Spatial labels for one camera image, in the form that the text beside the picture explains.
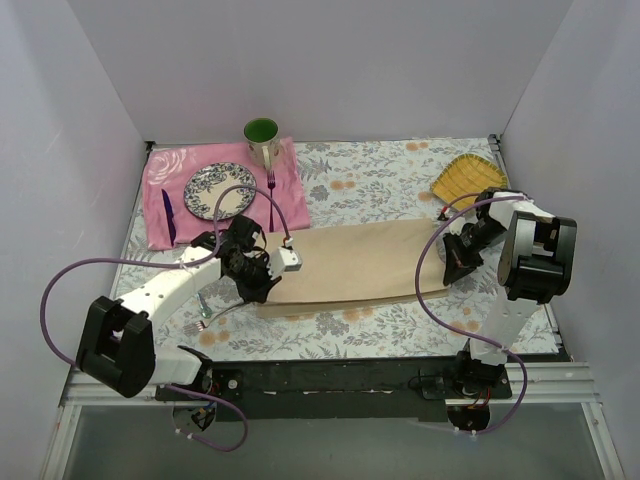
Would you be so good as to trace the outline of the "beige cloth napkin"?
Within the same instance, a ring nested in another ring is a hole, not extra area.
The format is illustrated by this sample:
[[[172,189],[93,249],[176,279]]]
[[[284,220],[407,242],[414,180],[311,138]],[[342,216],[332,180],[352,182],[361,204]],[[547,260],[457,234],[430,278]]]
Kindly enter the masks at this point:
[[[303,265],[257,307],[261,318],[353,310],[416,298],[415,272],[435,232],[428,218],[299,230]]]

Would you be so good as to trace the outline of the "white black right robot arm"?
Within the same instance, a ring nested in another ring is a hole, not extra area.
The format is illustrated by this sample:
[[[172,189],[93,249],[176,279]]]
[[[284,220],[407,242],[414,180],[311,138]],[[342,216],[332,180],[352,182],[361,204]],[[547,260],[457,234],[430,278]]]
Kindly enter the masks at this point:
[[[464,223],[443,236],[445,272],[449,286],[483,265],[481,251],[504,241],[497,267],[502,287],[484,320],[479,336],[469,339],[456,356],[454,389],[475,397],[498,386],[504,375],[506,351],[516,341],[529,318],[569,287],[578,224],[552,215],[519,193],[497,187],[481,192],[476,201],[476,221]]]

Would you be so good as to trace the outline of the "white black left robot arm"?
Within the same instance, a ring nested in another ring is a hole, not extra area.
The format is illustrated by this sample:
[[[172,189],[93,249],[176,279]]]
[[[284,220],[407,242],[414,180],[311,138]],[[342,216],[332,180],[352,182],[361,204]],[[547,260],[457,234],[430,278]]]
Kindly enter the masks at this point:
[[[115,299],[101,296],[89,307],[76,366],[125,398],[149,385],[178,385],[193,400],[213,386],[213,363],[190,347],[159,348],[160,327],[205,286],[233,280],[245,303],[263,303],[279,277],[258,247],[262,228],[239,215],[220,234],[196,237],[177,261],[151,280]]]

